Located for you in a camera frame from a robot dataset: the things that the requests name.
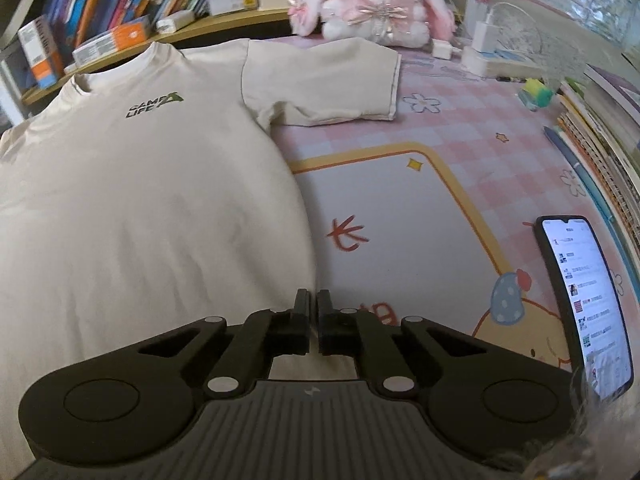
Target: orange and white box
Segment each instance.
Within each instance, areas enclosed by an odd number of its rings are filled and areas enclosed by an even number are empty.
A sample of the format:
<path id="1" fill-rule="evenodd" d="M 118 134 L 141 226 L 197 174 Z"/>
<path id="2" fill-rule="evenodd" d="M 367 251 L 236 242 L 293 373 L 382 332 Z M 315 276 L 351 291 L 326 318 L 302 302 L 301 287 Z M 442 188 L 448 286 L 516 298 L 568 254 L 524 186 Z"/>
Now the orange and white box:
<path id="1" fill-rule="evenodd" d="M 38 86 L 55 84 L 63 74 L 62 58 L 45 17 L 27 23 L 18 30 L 18 38 Z"/>
<path id="2" fill-rule="evenodd" d="M 73 52 L 78 68 L 149 39 L 149 18 L 142 16 L 85 41 Z"/>

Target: phone screen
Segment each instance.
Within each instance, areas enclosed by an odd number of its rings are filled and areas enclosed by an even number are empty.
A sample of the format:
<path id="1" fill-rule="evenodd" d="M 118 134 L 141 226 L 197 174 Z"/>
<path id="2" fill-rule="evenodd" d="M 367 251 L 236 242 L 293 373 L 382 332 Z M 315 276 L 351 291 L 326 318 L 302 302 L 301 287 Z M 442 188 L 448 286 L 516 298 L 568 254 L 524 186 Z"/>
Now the phone screen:
<path id="1" fill-rule="evenodd" d="M 585 220 L 545 219 L 542 227 L 571 304 L 588 381 L 600 397 L 609 397 L 632 377 L 625 324 L 609 268 Z"/>

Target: ribbed gray surface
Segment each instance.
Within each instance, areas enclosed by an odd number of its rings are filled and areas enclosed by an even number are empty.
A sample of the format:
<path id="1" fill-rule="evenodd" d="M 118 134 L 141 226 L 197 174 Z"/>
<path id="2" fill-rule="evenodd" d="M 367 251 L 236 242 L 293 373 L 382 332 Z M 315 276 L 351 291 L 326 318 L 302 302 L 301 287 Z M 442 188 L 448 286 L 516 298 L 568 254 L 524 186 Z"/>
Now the ribbed gray surface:
<path id="1" fill-rule="evenodd" d="M 210 402 L 177 443 L 137 463 L 75 468 L 38 460 L 19 480 L 507 480 L 445 446 L 408 402 L 363 381 L 259 381 Z"/>

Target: yellow sticker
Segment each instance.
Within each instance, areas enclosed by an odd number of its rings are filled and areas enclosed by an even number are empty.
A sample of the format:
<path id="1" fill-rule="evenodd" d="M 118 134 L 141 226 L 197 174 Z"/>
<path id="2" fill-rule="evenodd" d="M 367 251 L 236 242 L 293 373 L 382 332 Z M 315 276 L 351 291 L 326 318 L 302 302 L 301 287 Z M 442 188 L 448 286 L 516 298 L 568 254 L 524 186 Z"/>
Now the yellow sticker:
<path id="1" fill-rule="evenodd" d="M 255 7 L 255 0 L 242 0 L 244 3 L 244 8 L 247 9 L 249 7 Z"/>

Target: shirt logo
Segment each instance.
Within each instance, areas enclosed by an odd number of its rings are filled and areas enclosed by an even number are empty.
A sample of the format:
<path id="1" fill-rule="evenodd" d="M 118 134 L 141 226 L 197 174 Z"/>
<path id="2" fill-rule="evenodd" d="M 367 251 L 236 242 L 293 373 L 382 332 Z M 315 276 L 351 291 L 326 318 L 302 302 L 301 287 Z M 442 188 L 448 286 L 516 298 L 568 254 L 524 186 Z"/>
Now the shirt logo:
<path id="1" fill-rule="evenodd" d="M 140 103 L 139 105 L 132 106 L 131 108 L 129 108 L 127 117 L 133 117 L 135 115 L 141 114 L 142 112 L 150 112 L 167 103 L 180 101 L 184 101 L 184 99 L 178 95 L 178 92 L 171 92 L 167 95 L 156 97 L 152 101 L 147 101 L 146 103 Z"/>

